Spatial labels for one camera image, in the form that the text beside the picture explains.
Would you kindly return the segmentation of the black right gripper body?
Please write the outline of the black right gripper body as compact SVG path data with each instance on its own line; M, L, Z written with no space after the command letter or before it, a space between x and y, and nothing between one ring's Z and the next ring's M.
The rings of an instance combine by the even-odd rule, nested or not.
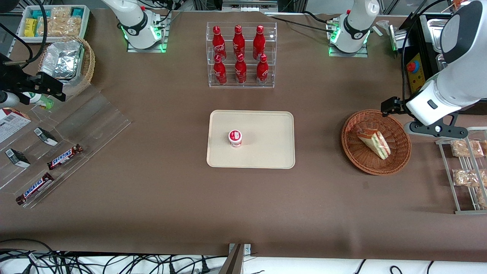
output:
M31 97L24 93L36 91L35 76L18 65L6 65L11 60L4 54L0 54L0 61L1 104L30 104Z

